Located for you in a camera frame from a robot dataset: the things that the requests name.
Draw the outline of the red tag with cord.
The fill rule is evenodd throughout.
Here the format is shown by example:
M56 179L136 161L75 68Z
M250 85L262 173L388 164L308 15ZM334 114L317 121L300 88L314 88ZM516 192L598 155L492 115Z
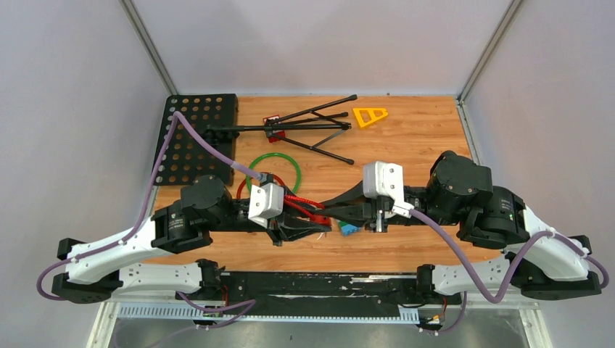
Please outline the red tag with cord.
M306 209L310 209L313 211L313 214L315 215L315 222L331 224L331 218L316 213L317 211L323 210L325 208L324 205L319 202L292 195L285 195L284 202L297 202L298 204L304 206Z

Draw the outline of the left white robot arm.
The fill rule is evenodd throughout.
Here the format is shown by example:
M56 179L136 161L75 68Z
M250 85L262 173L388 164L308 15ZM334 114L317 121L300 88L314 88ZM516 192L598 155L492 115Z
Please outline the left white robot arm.
M249 197L238 199L221 179L205 175L183 187L174 203L127 231L94 242L61 240L57 256L64 271L53 278L51 293L76 304L134 291L215 299L228 290L217 262L147 265L146 260L209 246L214 232L263 232L280 246L330 229L327 217L311 212L285 186L266 181Z

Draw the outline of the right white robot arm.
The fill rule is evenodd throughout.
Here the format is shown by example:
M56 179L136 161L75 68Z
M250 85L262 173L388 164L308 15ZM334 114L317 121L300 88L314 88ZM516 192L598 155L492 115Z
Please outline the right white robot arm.
M390 225L427 225L459 265L422 265L414 292L422 302L477 290L500 302L510 286L525 297L562 300L600 294L609 282L586 236L568 237L539 219L491 169L443 152L424 187L407 186L403 169L375 161L360 183L322 203L319 213L385 232Z

